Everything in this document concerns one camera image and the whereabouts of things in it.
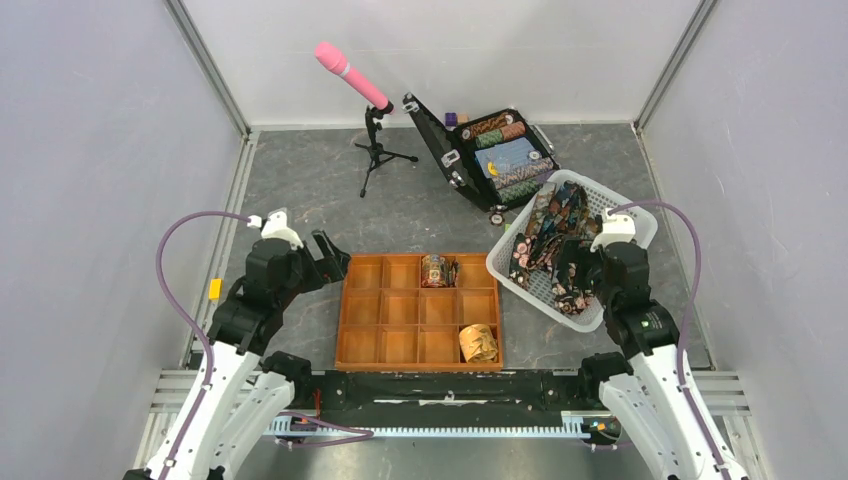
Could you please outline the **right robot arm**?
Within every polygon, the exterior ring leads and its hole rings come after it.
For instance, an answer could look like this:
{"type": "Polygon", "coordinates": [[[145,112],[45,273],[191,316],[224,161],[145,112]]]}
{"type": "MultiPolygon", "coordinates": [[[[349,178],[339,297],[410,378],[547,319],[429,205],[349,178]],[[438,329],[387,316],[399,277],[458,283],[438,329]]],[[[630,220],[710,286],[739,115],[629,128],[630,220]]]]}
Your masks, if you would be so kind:
{"type": "Polygon", "coordinates": [[[575,283],[602,308],[619,352],[585,359],[577,392],[606,407],[657,479],[746,479],[693,378],[680,333],[653,299],[648,253],[634,243],[577,247],[575,283]]]}

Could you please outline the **black floral tie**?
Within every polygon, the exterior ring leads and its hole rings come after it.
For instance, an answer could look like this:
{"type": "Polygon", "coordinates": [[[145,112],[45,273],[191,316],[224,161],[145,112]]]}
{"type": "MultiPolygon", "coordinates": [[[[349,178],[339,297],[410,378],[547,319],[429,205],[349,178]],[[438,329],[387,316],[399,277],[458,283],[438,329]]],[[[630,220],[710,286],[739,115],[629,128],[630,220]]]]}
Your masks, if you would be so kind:
{"type": "Polygon", "coordinates": [[[535,239],[519,233],[513,242],[509,279],[529,291],[535,274],[547,277],[546,290],[553,295],[553,306],[565,315],[585,311],[594,294],[578,284],[578,250],[585,241],[575,236],[554,234],[535,239]]]}

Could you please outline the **white plastic basket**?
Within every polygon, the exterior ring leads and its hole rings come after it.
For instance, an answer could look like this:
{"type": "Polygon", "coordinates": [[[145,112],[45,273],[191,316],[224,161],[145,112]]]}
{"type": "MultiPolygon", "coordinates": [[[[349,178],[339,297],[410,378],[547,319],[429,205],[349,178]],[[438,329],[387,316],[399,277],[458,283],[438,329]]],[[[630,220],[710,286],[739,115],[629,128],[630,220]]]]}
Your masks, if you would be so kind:
{"type": "Polygon", "coordinates": [[[654,216],[569,170],[553,173],[486,259],[505,287],[556,322],[591,332],[607,316],[650,307],[654,216]]]}

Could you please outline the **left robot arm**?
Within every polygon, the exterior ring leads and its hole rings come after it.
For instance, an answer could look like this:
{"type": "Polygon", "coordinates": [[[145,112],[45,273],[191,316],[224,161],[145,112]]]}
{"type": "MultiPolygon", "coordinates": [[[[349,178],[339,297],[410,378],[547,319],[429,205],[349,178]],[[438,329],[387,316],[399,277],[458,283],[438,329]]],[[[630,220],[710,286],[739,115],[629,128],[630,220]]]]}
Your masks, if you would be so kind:
{"type": "Polygon", "coordinates": [[[243,275],[213,314],[211,348],[165,440],[127,479],[233,479],[272,420],[314,394],[308,360],[265,354],[286,308],[302,294],[345,279],[350,254],[324,231],[312,233],[322,256],[280,234],[256,241],[243,275]]]}

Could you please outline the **orange compartment tray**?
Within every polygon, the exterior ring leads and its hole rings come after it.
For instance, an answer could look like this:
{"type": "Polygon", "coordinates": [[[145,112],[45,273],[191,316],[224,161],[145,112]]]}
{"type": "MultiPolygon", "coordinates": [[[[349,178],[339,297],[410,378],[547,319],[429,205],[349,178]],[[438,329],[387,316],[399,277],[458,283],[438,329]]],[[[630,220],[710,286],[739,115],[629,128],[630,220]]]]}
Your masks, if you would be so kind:
{"type": "Polygon", "coordinates": [[[348,372],[495,372],[504,367],[499,283],[484,253],[448,253],[455,287],[422,288],[420,253],[356,254],[344,281],[336,369],[348,372]],[[459,330],[489,325],[495,363],[466,363],[459,330]]]}

